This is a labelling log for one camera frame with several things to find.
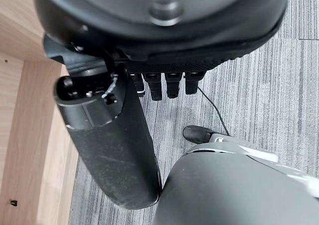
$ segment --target wooden panel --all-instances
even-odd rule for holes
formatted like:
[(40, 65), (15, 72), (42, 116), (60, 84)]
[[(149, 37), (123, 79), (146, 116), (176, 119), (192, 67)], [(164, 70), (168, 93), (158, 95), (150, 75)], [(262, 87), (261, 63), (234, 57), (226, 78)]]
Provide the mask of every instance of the wooden panel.
[(0, 51), (21, 60), (44, 60), (42, 37), (0, 14)]
[(32, 35), (42, 36), (33, 0), (0, 0), (0, 13), (17, 25), (23, 26)]
[(78, 153), (57, 107), (46, 153), (37, 224), (67, 225)]
[(0, 0), (0, 51), (19, 59), (44, 59), (42, 35), (33, 0)]
[(23, 61), (0, 53), (0, 191)]
[[(54, 110), (52, 86), (60, 73), (60, 64), (24, 63), (0, 194), (1, 225), (36, 224)], [(17, 200), (17, 207), (10, 200)]]

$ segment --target small black hole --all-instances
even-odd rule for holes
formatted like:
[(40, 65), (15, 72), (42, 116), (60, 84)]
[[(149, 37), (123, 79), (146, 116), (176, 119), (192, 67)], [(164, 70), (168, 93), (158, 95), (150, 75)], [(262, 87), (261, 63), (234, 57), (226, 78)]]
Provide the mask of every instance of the small black hole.
[(14, 207), (17, 207), (18, 206), (18, 201), (17, 200), (11, 200), (10, 201), (10, 204)]

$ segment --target wire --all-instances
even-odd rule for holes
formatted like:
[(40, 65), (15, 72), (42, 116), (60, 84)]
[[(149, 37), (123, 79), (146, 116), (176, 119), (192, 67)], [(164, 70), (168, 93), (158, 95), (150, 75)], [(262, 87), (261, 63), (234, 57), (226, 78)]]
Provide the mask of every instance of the wire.
[(225, 126), (223, 117), (221, 116), (221, 114), (220, 114), (219, 109), (217, 108), (217, 106), (214, 104), (214, 102), (212, 102), (212, 100), (211, 100), (210, 98), (208, 98), (208, 96), (203, 92), (203, 90), (202, 90), (200, 87), (198, 87), (198, 89), (199, 89), (200, 92), (203, 94), (203, 96), (205, 96), (206, 99), (208, 99), (208, 101), (213, 105), (213, 107), (214, 107), (215, 110), (217, 111), (217, 114), (218, 114), (218, 116), (219, 116), (219, 119), (220, 119), (220, 121), (221, 121), (221, 124), (223, 125), (224, 130), (226, 131), (226, 134), (227, 134), (228, 136), (230, 136), (230, 134), (229, 134), (229, 132), (228, 132), (228, 129), (227, 129), (227, 127)]

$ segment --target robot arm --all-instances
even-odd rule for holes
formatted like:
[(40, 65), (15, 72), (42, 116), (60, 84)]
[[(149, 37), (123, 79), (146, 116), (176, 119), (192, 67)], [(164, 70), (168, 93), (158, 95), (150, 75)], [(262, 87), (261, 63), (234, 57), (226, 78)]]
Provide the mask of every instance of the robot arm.
[(154, 225), (318, 224), (319, 180), (244, 145), (214, 134), (181, 157), (165, 183)]

